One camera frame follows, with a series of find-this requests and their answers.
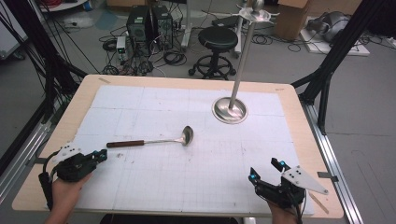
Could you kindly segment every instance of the ladle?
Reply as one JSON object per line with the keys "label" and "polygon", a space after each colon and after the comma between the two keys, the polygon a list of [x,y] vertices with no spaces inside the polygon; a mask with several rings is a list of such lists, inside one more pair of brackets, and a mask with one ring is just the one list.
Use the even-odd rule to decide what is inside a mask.
{"label": "ladle", "polygon": [[125,142],[111,142],[107,143],[107,147],[137,147],[143,146],[149,143],[163,143],[163,142],[179,142],[183,147],[186,147],[192,141],[194,137],[194,131],[190,126],[186,126],[181,133],[181,137],[178,139],[166,139],[166,140],[154,140],[154,141],[144,141],[144,140],[135,140],[135,141],[125,141]]}

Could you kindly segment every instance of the wooden handle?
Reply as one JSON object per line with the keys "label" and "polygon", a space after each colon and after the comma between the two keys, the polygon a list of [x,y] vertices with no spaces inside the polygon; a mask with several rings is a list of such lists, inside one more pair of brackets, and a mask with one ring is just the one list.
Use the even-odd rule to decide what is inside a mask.
{"label": "wooden handle", "polygon": [[127,142],[112,142],[107,143],[107,147],[138,147],[145,145],[145,141],[136,140],[136,141],[127,141]]}

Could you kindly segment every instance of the person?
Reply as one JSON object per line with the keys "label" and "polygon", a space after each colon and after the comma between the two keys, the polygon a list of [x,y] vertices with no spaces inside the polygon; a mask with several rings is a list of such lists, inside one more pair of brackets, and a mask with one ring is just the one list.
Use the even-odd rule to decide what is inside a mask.
{"label": "person", "polygon": [[[73,208],[79,199],[79,193],[84,184],[91,178],[92,173],[86,175],[76,183],[65,182],[58,178],[52,183],[52,210],[47,217],[45,224],[64,224],[71,215]],[[277,205],[268,202],[271,209],[273,224],[296,224],[296,216]]]}

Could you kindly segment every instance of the gray floor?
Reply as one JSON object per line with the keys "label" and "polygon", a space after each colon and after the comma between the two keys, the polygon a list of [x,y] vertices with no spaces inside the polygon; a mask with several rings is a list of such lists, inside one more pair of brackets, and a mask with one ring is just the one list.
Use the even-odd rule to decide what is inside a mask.
{"label": "gray floor", "polygon": [[[98,41],[100,36],[125,24],[124,13],[110,13],[103,7],[89,12],[95,25],[73,32],[71,36],[92,63],[102,70],[106,53]],[[194,19],[201,24],[205,17]],[[204,24],[213,17],[209,16]],[[206,53],[196,43],[196,33],[186,53],[187,62],[178,67],[163,66],[167,77],[200,78],[188,76],[188,69]],[[72,62],[79,68],[95,74],[71,41],[64,39]],[[314,72],[325,55],[308,53],[304,46],[299,52],[288,50],[289,44],[274,42],[271,45],[252,45],[247,58],[243,81],[291,83]],[[370,43],[366,48],[369,57],[348,56],[332,79],[326,119],[327,133],[334,153],[365,223],[393,223],[396,220],[396,175],[392,169],[396,161],[396,138],[393,129],[396,119],[396,51]],[[224,54],[235,67],[238,60]],[[0,63],[0,155],[31,117],[43,99],[38,78],[29,60]],[[163,77],[158,70],[148,76]],[[29,167],[18,179],[12,191],[0,205],[0,219],[5,223],[41,223],[46,213],[14,211],[13,198],[29,172]],[[100,214],[74,214],[70,223],[99,223]],[[269,223],[268,218],[258,218],[258,223]],[[344,219],[308,219],[304,223],[346,223]]]}

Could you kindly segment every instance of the stool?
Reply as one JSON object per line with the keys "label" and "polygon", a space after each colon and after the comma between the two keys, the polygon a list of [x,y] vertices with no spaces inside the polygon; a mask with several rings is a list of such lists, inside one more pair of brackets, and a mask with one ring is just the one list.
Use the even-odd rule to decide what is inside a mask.
{"label": "stool", "polygon": [[[189,75],[193,76],[197,69],[203,76],[203,79],[209,77],[222,77],[228,80],[227,76],[236,74],[235,69],[230,61],[224,57],[219,56],[221,53],[227,52],[233,49],[238,44],[238,36],[232,30],[220,26],[211,26],[205,28],[198,34],[199,42],[207,49],[211,49],[213,54],[207,55],[198,60],[192,69],[189,70]],[[203,62],[204,59],[210,58],[210,62]],[[219,59],[222,59],[225,63],[219,64]]]}

